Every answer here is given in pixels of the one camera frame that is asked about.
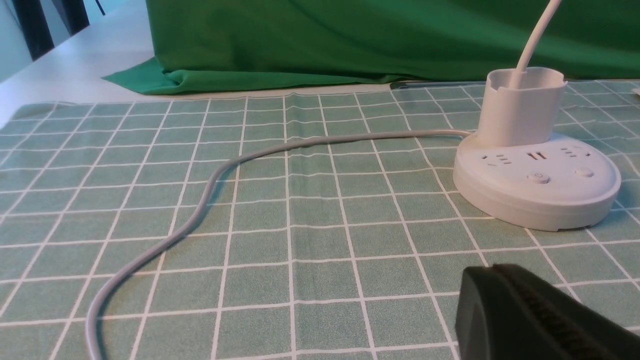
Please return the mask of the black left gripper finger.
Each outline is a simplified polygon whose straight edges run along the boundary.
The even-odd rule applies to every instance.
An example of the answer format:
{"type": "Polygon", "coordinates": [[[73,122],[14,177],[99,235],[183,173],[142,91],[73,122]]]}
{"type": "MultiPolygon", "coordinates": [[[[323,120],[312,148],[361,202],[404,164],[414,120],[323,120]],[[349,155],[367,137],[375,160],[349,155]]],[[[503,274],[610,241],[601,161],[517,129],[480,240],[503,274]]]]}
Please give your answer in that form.
{"type": "Polygon", "coordinates": [[[640,338],[517,264],[461,274],[462,360],[637,360],[640,338]]]}

